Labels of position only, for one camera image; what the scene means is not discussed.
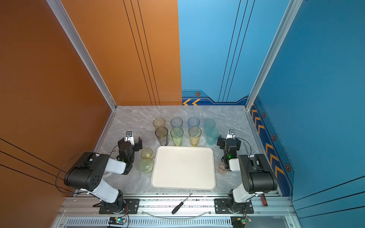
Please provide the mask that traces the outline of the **teal tall glass front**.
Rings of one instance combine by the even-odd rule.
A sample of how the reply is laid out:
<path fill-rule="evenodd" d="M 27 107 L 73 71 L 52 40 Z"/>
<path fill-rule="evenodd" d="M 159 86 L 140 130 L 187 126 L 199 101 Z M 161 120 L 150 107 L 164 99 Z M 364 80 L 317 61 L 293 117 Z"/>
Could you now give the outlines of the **teal tall glass front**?
<path fill-rule="evenodd" d="M 206 141 L 210 146 L 216 145 L 219 137 L 219 131 L 215 128 L 209 128 L 206 133 Z"/>

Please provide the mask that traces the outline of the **teal tall glass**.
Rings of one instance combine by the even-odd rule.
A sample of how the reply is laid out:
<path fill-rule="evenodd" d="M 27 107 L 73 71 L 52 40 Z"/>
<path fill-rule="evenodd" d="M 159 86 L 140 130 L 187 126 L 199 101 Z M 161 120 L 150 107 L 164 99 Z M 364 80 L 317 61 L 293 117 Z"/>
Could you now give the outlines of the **teal tall glass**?
<path fill-rule="evenodd" d="M 216 145 L 219 137 L 219 131 L 215 128 L 209 128 L 206 133 L 206 141 L 210 146 Z"/>
<path fill-rule="evenodd" d="M 216 122 L 213 119 L 205 119 L 204 121 L 204 130 L 208 131 L 210 128 L 215 128 Z"/>

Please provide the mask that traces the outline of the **pink short glass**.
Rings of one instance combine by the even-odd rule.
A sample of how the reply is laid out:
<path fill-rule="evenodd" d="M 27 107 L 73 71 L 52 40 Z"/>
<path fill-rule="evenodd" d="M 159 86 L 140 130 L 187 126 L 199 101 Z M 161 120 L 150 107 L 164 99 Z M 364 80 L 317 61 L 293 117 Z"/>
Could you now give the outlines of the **pink short glass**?
<path fill-rule="evenodd" d="M 218 172 L 221 174 L 224 174 L 227 172 L 227 170 L 225 169 L 224 163 L 222 163 L 222 162 L 219 162 L 217 164 L 217 169 L 218 169 Z"/>

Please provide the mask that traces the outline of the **green short glass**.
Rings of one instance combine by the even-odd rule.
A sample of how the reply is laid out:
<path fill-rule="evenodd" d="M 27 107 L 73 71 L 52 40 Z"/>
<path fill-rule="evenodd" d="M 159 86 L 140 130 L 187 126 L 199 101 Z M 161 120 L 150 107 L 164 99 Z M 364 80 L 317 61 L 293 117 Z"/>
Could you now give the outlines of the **green short glass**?
<path fill-rule="evenodd" d="M 149 174 L 153 171 L 154 160 L 153 159 L 143 159 L 139 163 L 139 170 L 144 174 Z"/>

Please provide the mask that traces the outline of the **teal tall glass back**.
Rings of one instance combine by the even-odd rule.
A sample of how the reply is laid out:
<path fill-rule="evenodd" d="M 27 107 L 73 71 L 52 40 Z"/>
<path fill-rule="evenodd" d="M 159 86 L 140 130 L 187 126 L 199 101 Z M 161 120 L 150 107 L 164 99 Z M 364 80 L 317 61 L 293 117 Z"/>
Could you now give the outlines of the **teal tall glass back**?
<path fill-rule="evenodd" d="M 213 119 L 205 119 L 204 121 L 204 130 L 208 131 L 210 128 L 215 128 L 216 122 Z"/>

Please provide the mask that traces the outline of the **yellow short glass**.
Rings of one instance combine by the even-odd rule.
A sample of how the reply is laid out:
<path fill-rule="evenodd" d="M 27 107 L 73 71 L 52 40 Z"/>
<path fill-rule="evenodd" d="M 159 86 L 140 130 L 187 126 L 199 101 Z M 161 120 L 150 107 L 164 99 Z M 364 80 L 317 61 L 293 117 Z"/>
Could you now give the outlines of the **yellow short glass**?
<path fill-rule="evenodd" d="M 141 157 L 142 159 L 152 159 L 154 155 L 154 152 L 151 148 L 144 148 L 141 151 Z"/>

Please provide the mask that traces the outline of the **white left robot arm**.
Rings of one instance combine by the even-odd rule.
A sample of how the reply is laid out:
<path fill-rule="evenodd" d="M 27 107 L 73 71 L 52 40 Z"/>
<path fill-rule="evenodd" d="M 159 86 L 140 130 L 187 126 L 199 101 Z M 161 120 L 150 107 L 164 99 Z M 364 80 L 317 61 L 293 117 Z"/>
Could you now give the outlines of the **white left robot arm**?
<path fill-rule="evenodd" d="M 64 184 L 100 199 L 100 214 L 120 214 L 127 208 L 122 191 L 112 187 L 103 180 L 104 173 L 128 175 L 133 167 L 135 152 L 143 148 L 141 138 L 134 141 L 131 132 L 118 141 L 119 156 L 116 159 L 109 154 L 83 152 L 81 157 L 66 173 Z"/>

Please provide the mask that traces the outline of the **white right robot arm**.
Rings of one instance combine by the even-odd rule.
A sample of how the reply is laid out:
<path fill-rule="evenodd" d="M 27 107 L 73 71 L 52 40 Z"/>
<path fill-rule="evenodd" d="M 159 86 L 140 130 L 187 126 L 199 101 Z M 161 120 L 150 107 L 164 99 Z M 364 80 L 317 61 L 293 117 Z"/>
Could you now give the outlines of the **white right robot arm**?
<path fill-rule="evenodd" d="M 275 191 L 278 187 L 271 165 L 263 154 L 238 155 L 241 140 L 234 136 L 226 139 L 219 136 L 217 146 L 224 151 L 221 158 L 224 169 L 240 172 L 241 176 L 241 184 L 230 190 L 224 205 L 231 213 L 253 213 L 250 209 L 252 198 Z"/>

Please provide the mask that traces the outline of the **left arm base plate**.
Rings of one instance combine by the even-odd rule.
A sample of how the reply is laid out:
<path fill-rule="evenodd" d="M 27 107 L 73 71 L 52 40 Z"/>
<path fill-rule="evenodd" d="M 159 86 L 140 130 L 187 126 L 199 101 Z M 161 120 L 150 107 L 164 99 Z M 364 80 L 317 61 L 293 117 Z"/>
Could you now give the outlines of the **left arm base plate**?
<path fill-rule="evenodd" d="M 99 209 L 99 214 L 128 214 L 135 215 L 139 209 L 139 199 L 124 199 L 124 204 L 122 207 L 112 206 L 112 204 L 107 204 L 101 202 L 101 207 Z"/>

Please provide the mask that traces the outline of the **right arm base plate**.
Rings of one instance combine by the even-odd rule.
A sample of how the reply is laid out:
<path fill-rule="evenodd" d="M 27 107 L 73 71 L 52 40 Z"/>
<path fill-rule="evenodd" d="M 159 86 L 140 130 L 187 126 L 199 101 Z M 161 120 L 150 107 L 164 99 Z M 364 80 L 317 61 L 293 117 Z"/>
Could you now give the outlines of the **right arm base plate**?
<path fill-rule="evenodd" d="M 252 201 L 246 203 L 229 202 L 228 199 L 215 199 L 214 208 L 216 214 L 253 214 Z"/>

